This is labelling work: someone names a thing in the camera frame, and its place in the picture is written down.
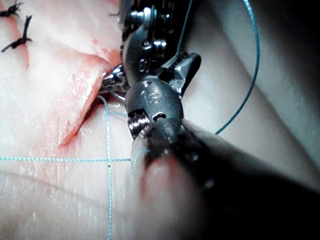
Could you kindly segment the left arm needle driver jaw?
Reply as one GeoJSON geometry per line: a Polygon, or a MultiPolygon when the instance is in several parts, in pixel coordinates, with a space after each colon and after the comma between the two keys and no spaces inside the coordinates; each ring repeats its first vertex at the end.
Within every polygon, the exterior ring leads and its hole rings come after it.
{"type": "Polygon", "coordinates": [[[129,83],[125,76],[108,75],[102,79],[101,93],[121,92],[125,93],[130,89],[129,83]]]}
{"type": "Polygon", "coordinates": [[[110,75],[112,75],[113,78],[124,78],[125,77],[125,72],[124,72],[123,64],[116,65],[112,69],[110,75]]]}

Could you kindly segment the left arm needle driver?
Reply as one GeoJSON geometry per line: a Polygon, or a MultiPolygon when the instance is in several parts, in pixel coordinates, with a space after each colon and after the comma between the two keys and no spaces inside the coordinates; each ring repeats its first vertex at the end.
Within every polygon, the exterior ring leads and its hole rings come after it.
{"type": "Polygon", "coordinates": [[[168,58],[173,43],[173,0],[120,0],[121,59],[130,86],[168,58]]]}

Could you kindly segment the right arm needle driver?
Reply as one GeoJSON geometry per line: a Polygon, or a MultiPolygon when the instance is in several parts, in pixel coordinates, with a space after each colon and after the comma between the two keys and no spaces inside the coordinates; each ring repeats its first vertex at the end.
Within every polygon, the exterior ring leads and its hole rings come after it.
{"type": "Polygon", "coordinates": [[[182,119],[184,116],[178,93],[158,77],[146,77],[137,81],[125,95],[125,109],[133,139],[158,119],[182,119]]]}

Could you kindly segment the right arm needle driver jaw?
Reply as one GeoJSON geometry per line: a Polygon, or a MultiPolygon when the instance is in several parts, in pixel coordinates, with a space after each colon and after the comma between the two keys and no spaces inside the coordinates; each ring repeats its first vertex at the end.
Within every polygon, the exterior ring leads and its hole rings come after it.
{"type": "Polygon", "coordinates": [[[182,99],[183,95],[201,65],[201,56],[197,53],[179,53],[160,67],[159,78],[182,99]]]}

